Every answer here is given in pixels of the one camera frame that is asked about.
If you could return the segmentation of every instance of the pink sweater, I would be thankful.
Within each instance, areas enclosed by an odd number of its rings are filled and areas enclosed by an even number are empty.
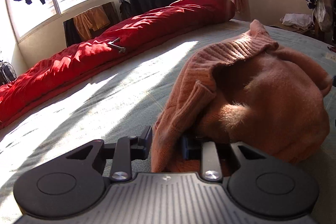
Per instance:
[[[186,62],[154,126],[152,172],[199,171],[199,161],[184,161],[176,146],[187,129],[219,143],[243,141],[287,162],[304,160],[329,133],[323,97],[330,89],[320,65],[279,46],[254,20],[248,32]]]

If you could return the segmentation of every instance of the red duvet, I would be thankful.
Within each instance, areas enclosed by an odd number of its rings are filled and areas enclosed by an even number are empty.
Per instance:
[[[172,37],[205,25],[230,20],[230,0],[179,0],[110,27],[101,36],[72,45],[41,60],[16,81],[0,87],[0,128],[24,113],[91,76],[125,61]],[[107,42],[127,49],[119,54]]]

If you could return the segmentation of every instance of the black bag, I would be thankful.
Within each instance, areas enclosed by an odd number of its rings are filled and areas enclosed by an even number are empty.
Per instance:
[[[8,62],[0,61],[0,85],[8,84],[16,80],[15,70]]]

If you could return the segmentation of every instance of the mattress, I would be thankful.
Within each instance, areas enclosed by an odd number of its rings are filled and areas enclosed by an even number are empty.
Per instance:
[[[13,223],[21,216],[12,188],[25,171],[93,139],[116,142],[123,136],[140,135],[153,125],[169,97],[186,60],[199,48],[237,36],[249,29],[248,22],[207,26],[180,35],[126,62],[105,70],[50,99],[0,131],[0,223]],[[315,39],[271,27],[273,39],[303,52],[329,74],[336,63],[327,45]],[[336,223],[336,88],[324,100],[331,131],[320,151],[300,164],[320,185],[313,216],[320,223]],[[111,161],[104,175],[109,175]],[[150,170],[146,161],[132,162],[135,174]]]

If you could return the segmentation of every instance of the brown towel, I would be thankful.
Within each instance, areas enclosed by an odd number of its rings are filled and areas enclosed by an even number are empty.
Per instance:
[[[73,23],[81,37],[82,41],[88,41],[92,38],[90,29],[97,31],[110,24],[110,21],[104,12],[102,6],[93,7],[73,18]]]
[[[176,145],[187,129],[299,162],[329,133],[323,97],[330,89],[331,77],[320,65],[279,46],[254,20],[248,32],[186,62],[154,126],[152,172],[199,171],[199,161],[184,161]]]

